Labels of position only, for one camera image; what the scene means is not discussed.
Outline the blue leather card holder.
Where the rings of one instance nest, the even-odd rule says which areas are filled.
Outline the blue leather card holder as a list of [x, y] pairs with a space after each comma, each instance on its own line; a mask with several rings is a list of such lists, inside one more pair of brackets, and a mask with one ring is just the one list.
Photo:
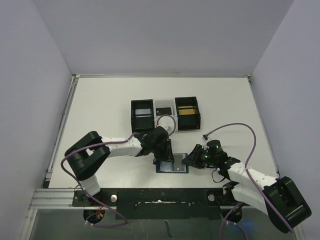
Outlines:
[[155, 171], [156, 173], [166, 173], [166, 174], [188, 174], [189, 173], [189, 167], [187, 167], [187, 173], [174, 173], [173, 172], [173, 162], [168, 161], [160, 161], [160, 160], [153, 160], [153, 164], [155, 165]]

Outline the black card from holder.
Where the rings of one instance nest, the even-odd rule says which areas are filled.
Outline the black card from holder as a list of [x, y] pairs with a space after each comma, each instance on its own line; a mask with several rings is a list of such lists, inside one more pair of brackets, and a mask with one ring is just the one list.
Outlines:
[[187, 173], [187, 167], [182, 163], [182, 160], [187, 155], [185, 153], [174, 153], [174, 163], [172, 164], [172, 171], [174, 173]]

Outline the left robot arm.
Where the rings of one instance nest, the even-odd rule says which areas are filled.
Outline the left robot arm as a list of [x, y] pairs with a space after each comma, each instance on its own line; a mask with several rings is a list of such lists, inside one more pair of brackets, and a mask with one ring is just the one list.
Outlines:
[[128, 138], [103, 138], [97, 131], [91, 131], [64, 153], [60, 166], [89, 197], [101, 191], [95, 173], [106, 159], [149, 154], [158, 162], [175, 161], [170, 134], [165, 128], [158, 126], [146, 134], [134, 132]]

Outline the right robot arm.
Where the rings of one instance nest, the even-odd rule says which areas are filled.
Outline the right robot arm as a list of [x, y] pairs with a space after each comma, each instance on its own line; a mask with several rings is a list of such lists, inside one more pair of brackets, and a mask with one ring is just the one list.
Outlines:
[[283, 233], [288, 233], [312, 215], [291, 178], [276, 178], [245, 166], [239, 159], [229, 156], [219, 140], [210, 140], [206, 146], [197, 144], [182, 163], [197, 169], [216, 169], [229, 181], [223, 186], [226, 198], [258, 209]]

